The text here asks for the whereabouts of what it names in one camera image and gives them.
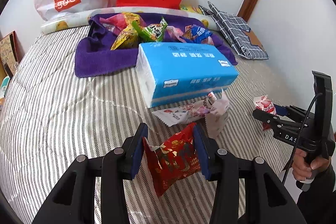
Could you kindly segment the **person right hand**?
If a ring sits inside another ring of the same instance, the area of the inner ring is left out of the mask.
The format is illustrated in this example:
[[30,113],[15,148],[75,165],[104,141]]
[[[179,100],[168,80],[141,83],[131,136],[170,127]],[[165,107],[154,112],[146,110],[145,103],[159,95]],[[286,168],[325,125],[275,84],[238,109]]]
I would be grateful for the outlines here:
[[296,149],[292,162],[292,174],[297,181],[310,179],[314,174],[321,173],[329,167],[331,158],[324,159],[321,156],[316,157],[310,164],[305,161],[307,153],[301,149]]

